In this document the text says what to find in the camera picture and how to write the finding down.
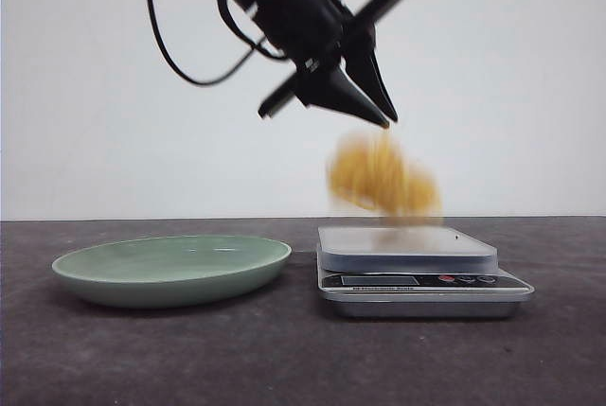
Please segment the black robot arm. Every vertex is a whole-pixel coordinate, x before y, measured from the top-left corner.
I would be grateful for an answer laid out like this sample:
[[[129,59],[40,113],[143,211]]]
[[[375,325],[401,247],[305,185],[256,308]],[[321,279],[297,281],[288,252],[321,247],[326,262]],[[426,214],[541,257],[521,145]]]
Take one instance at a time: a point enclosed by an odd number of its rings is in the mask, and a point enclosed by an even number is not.
[[[254,9],[253,22],[295,65],[261,103],[262,117],[291,99],[359,117],[386,128],[397,111],[375,55],[375,24],[400,0],[369,0],[352,12],[343,0],[234,0]],[[226,0],[219,0],[221,7]]]

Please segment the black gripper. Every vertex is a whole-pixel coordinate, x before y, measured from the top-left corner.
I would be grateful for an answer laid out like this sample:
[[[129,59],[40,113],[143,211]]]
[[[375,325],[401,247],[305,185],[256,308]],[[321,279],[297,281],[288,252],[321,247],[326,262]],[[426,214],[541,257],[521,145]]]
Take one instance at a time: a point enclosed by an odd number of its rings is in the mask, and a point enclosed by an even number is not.
[[[388,128],[397,111],[375,54],[376,23],[400,0],[368,0],[352,12],[344,0],[266,0],[257,22],[286,53],[294,73],[265,98],[258,113],[273,116],[291,99]]]

